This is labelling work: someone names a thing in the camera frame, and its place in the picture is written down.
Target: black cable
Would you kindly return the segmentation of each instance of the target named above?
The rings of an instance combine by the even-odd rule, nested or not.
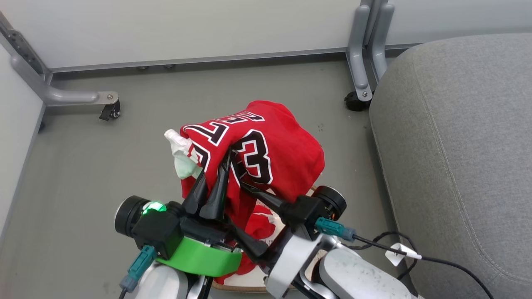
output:
[[[126,289],[122,289],[122,293],[120,293],[120,296],[118,297],[118,299],[124,299],[124,297],[126,296],[126,293],[128,292],[128,290]]]
[[[412,249],[413,249],[415,252],[418,251],[418,249],[417,249],[417,248],[415,247],[415,245],[414,245],[414,241],[412,241],[412,239],[411,239],[409,236],[407,236],[407,235],[405,235],[405,234],[403,234],[402,232],[399,232],[399,231],[386,231],[386,232],[384,232],[384,233],[378,235],[377,237],[375,237],[375,238],[373,239],[373,242],[377,243],[377,242],[379,242],[382,238],[384,238],[384,237],[386,237],[386,236],[388,236],[388,235],[399,235],[399,236],[405,238],[405,239],[408,241],[408,243],[410,243],[410,247],[412,247]],[[348,246],[348,248],[353,249],[353,250],[364,250],[364,249],[370,248],[371,246],[373,246],[373,245],[371,245],[371,244],[365,244],[365,245],[363,245],[363,246]],[[414,269],[414,267],[415,267],[415,265],[416,265],[417,263],[418,263],[418,260],[414,259],[414,261],[412,262],[412,264],[411,264],[411,265],[410,265],[410,266],[409,266],[409,267],[408,267],[403,273],[401,273],[399,276],[397,276],[397,280],[401,280],[401,279],[403,279],[408,273],[410,273],[410,271],[412,271],[412,269]]]
[[[378,248],[382,248],[384,250],[388,250],[388,251],[391,251],[391,252],[395,252],[395,253],[398,253],[400,255],[406,255],[406,252],[404,252],[404,251],[393,249],[391,247],[388,247],[388,246],[385,246],[385,245],[370,241],[368,239],[364,239],[364,238],[362,238],[360,236],[353,235],[353,237],[355,239],[359,240],[359,241],[362,241],[362,242],[366,243],[366,244],[371,244],[372,246],[375,246],[375,247],[378,247]],[[440,260],[440,259],[435,259],[435,258],[429,258],[429,257],[426,257],[426,256],[421,256],[421,259],[425,260],[425,261],[430,261],[430,262],[435,262],[435,263],[449,265],[449,266],[452,266],[452,267],[455,267],[457,269],[460,269],[460,270],[464,271],[465,273],[467,273],[469,276],[471,276],[479,284],[479,286],[484,290],[484,292],[486,292],[486,294],[488,295],[489,299],[493,299],[492,294],[489,292],[488,288],[482,283],[482,281],[480,281],[480,279],[475,274],[473,274],[473,272],[469,271],[468,269],[464,268],[463,266],[460,266],[460,265],[455,264],[453,262]]]

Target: red fabric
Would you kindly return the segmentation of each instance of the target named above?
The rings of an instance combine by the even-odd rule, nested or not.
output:
[[[256,205],[255,209],[253,210],[253,213],[250,216],[250,220],[247,222],[245,231],[246,233],[253,236],[255,239],[266,239],[270,237],[275,231],[275,225],[270,223],[270,220],[267,216],[259,215],[257,213],[271,215],[271,211],[267,207]],[[223,285],[226,278],[228,278],[229,276],[235,273],[238,275],[244,275],[246,273],[251,272],[251,270],[253,270],[254,268],[255,264],[253,264],[253,262],[247,257],[247,255],[243,253],[242,260],[236,272],[221,277],[216,277],[214,281],[216,281],[218,284]]]
[[[306,194],[325,167],[318,141],[297,123],[284,105],[278,103],[253,101],[245,110],[228,117],[183,126],[180,134],[194,142],[209,190],[216,182],[218,165],[229,146],[238,151],[239,164],[235,168],[245,165],[247,175],[243,179],[252,180],[258,188],[271,188],[277,196],[289,202]],[[185,198],[194,178],[182,180],[181,184]],[[245,228],[255,202],[240,192],[236,173],[232,171],[226,214],[233,223]]]

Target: gray upholstered fabric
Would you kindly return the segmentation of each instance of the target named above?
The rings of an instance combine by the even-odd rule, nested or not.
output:
[[[532,298],[532,34],[414,47],[370,108],[399,230],[495,298]],[[419,262],[425,298],[486,298],[460,270]]]

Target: white cloth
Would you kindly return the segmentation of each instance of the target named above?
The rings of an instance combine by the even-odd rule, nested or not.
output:
[[[168,139],[172,148],[173,163],[177,176],[180,179],[186,179],[190,176],[197,178],[202,168],[197,164],[198,157],[192,140],[184,138],[172,129],[166,131],[164,136]]]

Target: green light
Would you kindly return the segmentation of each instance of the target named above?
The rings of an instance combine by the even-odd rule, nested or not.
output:
[[[142,212],[142,215],[146,215],[148,210],[163,212],[166,211],[166,206],[160,202],[150,202],[146,209],[144,209],[144,211]]]

